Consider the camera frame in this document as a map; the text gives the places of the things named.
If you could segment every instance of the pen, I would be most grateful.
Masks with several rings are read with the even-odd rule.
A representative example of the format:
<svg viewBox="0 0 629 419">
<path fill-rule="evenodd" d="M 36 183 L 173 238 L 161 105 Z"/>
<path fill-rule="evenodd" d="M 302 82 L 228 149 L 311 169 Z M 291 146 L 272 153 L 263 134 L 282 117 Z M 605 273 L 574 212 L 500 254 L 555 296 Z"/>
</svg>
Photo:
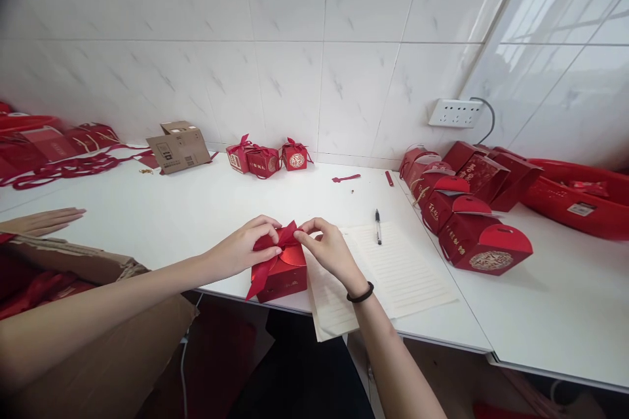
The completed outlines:
<svg viewBox="0 0 629 419">
<path fill-rule="evenodd" d="M 378 238 L 378 245 L 382 246 L 382 231 L 380 231 L 380 213 L 378 213 L 377 209 L 375 211 L 375 227 L 375 236 Z"/>
</svg>

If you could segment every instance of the white cord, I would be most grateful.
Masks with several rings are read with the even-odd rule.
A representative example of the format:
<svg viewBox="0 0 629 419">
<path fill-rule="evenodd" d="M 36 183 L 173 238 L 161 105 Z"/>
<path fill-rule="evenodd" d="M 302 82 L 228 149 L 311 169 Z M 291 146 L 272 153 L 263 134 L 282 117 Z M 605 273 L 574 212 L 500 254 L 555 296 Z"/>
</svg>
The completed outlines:
<svg viewBox="0 0 629 419">
<path fill-rule="evenodd" d="M 203 298 L 203 293 L 200 294 L 199 299 L 197 300 L 196 308 L 199 308 L 199 303 Z M 185 359 L 185 351 L 188 349 L 188 333 L 190 332 L 190 328 L 185 332 L 185 337 L 181 340 L 183 343 L 183 352 L 181 353 L 181 386 L 183 388 L 183 419 L 188 419 L 188 396 L 185 392 L 185 375 L 183 374 L 183 360 Z"/>
</svg>

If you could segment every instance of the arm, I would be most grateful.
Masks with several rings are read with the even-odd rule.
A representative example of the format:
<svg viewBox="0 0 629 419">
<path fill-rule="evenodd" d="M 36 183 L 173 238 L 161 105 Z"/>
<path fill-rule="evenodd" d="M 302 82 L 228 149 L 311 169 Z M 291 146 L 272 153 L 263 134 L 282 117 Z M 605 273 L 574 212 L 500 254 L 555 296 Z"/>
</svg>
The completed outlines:
<svg viewBox="0 0 629 419">
<path fill-rule="evenodd" d="M 347 248 L 341 231 L 321 218 L 304 223 L 304 232 L 295 232 L 319 263 L 345 286 L 349 295 L 359 297 L 369 285 Z M 313 232 L 323 234 L 315 239 Z M 426 378 L 409 354 L 402 339 L 375 294 L 354 304 L 354 312 L 373 365 L 380 401 L 389 419 L 446 419 Z"/>
<path fill-rule="evenodd" d="M 164 299 L 222 280 L 277 255 L 278 247 L 253 252 L 272 218 L 259 216 L 210 251 L 120 282 L 48 303 L 0 321 L 0 385 L 11 394 L 40 377 L 112 327 Z"/>
</svg>

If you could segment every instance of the notebook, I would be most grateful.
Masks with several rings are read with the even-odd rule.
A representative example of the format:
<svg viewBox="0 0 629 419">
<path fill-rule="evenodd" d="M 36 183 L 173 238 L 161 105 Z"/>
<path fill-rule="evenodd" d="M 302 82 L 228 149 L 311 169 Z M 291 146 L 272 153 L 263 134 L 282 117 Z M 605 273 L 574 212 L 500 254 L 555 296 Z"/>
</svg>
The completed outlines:
<svg viewBox="0 0 629 419">
<path fill-rule="evenodd" d="M 347 247 L 390 319 L 456 301 L 445 280 L 411 246 L 393 222 L 381 223 L 381 246 L 374 226 L 342 228 Z M 308 292 L 317 340 L 322 342 L 358 329 L 347 291 L 314 257 L 308 260 Z"/>
</svg>

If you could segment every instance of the red plastic basket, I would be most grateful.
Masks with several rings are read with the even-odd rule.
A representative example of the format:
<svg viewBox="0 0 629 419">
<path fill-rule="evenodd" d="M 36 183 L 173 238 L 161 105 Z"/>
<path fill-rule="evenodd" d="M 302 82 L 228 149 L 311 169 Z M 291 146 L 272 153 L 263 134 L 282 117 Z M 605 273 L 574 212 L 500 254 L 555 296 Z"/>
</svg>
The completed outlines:
<svg viewBox="0 0 629 419">
<path fill-rule="evenodd" d="M 522 203 L 558 223 L 610 240 L 629 240 L 629 177 L 609 170 L 528 159 L 544 169 Z M 609 198 L 581 193 L 562 185 L 570 180 L 607 182 Z"/>
</svg>

